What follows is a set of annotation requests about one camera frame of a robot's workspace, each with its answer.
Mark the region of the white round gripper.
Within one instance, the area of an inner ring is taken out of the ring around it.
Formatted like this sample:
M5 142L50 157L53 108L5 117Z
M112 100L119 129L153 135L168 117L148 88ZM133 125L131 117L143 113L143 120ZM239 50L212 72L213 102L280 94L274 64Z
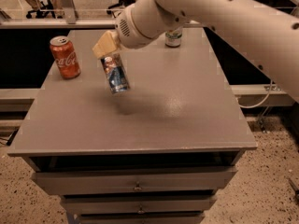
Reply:
M93 54L101 59L119 51L140 49L169 30L176 30L187 20L158 5L155 0L137 0L126 7L116 19L116 31L106 31L93 46Z

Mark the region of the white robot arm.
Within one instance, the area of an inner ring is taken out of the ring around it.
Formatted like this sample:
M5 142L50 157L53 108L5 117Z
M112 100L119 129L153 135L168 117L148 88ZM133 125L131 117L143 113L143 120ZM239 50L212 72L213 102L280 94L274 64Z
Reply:
M93 53L144 48L188 21L211 29L299 102L299 19L254 0L137 0Z

